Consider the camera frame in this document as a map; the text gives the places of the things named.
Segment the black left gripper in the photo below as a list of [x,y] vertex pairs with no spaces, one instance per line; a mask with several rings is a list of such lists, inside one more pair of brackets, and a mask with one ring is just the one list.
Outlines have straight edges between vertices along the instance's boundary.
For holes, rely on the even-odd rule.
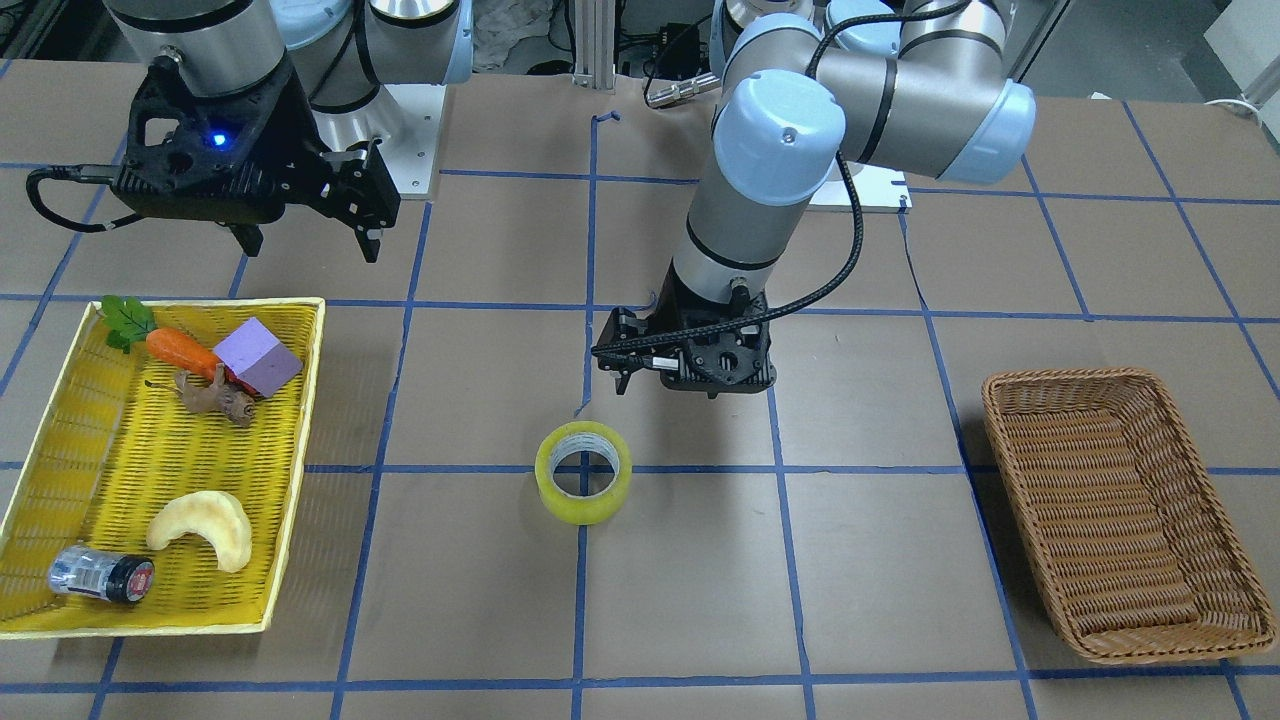
[[[768,309],[759,293],[742,307],[713,304],[682,284],[666,284],[655,307],[655,333],[696,329],[733,319],[755,318]],[[699,393],[759,393],[777,379],[771,360],[769,327],[745,325],[733,331],[703,334],[668,346],[611,348],[631,340],[646,338],[646,319],[626,307],[614,307],[598,336],[598,361],[622,363],[614,369],[614,392],[625,395],[631,378],[640,372],[658,372],[649,357],[675,357],[678,369],[660,370],[660,383],[672,391]]]

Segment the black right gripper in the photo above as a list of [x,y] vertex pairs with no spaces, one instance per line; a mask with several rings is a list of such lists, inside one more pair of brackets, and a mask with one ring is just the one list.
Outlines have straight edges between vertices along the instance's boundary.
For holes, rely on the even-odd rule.
[[288,56],[246,90],[200,97],[161,54],[131,102],[111,191],[142,218],[228,224],[247,258],[261,252],[261,224],[319,197],[317,211],[351,228],[372,264],[401,208],[381,141],[326,151]]

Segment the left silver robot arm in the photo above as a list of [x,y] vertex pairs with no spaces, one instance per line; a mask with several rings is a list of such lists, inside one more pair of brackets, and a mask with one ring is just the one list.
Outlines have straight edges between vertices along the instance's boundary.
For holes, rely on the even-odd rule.
[[858,263],[771,307],[765,283],[813,196],[849,164],[991,184],[1021,159],[1036,97],[1009,77],[1014,1],[831,3],[818,29],[804,3],[719,1],[722,95],[712,147],[653,313],[612,310],[591,347],[623,393],[653,370],[677,391],[756,393],[774,384],[769,324],[837,288]]

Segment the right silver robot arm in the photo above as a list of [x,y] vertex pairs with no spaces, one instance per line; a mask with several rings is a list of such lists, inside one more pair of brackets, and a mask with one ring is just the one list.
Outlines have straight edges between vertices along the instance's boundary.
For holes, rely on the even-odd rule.
[[256,256],[292,205],[352,229],[374,263],[406,149],[394,85],[474,68],[470,1],[109,1],[147,67],[111,193],[131,220],[210,222]]

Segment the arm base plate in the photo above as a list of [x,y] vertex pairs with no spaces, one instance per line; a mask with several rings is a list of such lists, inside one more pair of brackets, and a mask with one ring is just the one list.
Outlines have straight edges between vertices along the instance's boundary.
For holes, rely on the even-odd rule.
[[392,179],[404,200],[433,196],[448,88],[442,85],[388,85],[399,132],[381,146]]
[[[902,172],[856,163],[846,163],[845,168],[852,179],[864,213],[905,213],[913,208],[906,176]],[[851,206],[844,177],[840,169],[833,167],[823,186],[813,195],[809,209],[850,213]]]

